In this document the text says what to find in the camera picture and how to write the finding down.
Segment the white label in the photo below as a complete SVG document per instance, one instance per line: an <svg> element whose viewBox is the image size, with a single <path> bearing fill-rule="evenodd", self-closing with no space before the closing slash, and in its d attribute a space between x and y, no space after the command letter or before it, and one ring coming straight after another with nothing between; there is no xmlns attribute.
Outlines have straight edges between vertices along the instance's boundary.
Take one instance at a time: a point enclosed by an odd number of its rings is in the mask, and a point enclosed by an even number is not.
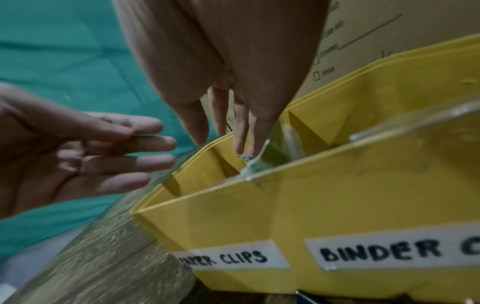
<svg viewBox="0 0 480 304"><path fill-rule="evenodd" d="M290 268L290 264L272 240L177 251L172 254L193 270Z"/></svg>
<svg viewBox="0 0 480 304"><path fill-rule="evenodd" d="M305 240L325 270L480 265L480 222Z"/></svg>

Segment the teal cloth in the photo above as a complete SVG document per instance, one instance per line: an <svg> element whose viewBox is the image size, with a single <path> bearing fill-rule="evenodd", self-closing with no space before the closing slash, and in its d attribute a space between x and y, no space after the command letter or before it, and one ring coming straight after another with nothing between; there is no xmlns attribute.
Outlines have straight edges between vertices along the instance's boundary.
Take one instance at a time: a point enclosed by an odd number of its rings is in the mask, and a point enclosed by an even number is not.
<svg viewBox="0 0 480 304"><path fill-rule="evenodd" d="M0 82L82 111L154 116L164 123L162 134L177 139L176 156L195 146L130 55L111 0L1 0L0 29ZM0 221L0 259L94 221L118 198L76 200Z"/></svg>

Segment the yellow plastic tray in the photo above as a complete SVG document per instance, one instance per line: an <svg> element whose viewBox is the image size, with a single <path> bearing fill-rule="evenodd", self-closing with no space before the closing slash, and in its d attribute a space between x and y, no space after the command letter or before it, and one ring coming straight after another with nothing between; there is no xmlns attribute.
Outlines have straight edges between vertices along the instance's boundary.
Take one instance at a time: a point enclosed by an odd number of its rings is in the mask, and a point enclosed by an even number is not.
<svg viewBox="0 0 480 304"><path fill-rule="evenodd" d="M271 241L289 265L196 270L215 290L302 289L366 298L406 292L414 300L439 302L480 298L480 268L447 265L448 257L438 257L440 266L423 263L426 268L392 263L374 269L356 262L366 268L339 264L329 271L336 266L320 267L307 246L313 238L341 245L330 239L335 236L400 242L428 236L429 229L451 240L458 229L470 229L468 261L480 265L474 242L480 234L480 112L476 102L445 105L479 92L479 80L480 36L382 59L284 111L283 121L314 155L251 181L217 185L244 167L229 134L201 149L132 215L173 253ZM433 110L349 143L353 133L426 108Z"/></svg>

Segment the hand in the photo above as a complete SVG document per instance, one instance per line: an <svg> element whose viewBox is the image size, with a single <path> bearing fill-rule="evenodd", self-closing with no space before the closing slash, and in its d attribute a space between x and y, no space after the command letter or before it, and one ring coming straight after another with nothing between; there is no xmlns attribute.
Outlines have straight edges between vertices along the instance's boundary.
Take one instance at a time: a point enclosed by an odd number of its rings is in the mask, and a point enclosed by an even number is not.
<svg viewBox="0 0 480 304"><path fill-rule="evenodd" d="M132 191L173 167L160 120L85 114L0 85L0 219L56 202Z"/></svg>
<svg viewBox="0 0 480 304"><path fill-rule="evenodd" d="M197 144L208 137L200 97L226 132L235 93L233 148L257 155L314 59L327 0L114 0L131 50Z"/></svg>

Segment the yellow organizer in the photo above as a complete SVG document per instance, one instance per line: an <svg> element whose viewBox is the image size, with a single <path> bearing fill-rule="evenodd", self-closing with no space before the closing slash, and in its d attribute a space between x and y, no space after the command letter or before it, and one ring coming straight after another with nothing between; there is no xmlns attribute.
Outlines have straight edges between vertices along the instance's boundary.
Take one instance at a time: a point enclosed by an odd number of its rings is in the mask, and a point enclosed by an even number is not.
<svg viewBox="0 0 480 304"><path fill-rule="evenodd" d="M480 101L448 103L479 80L480 36L382 59L284 111L309 157L218 185L244 167L226 135L132 215L215 290L480 299Z"/></svg>

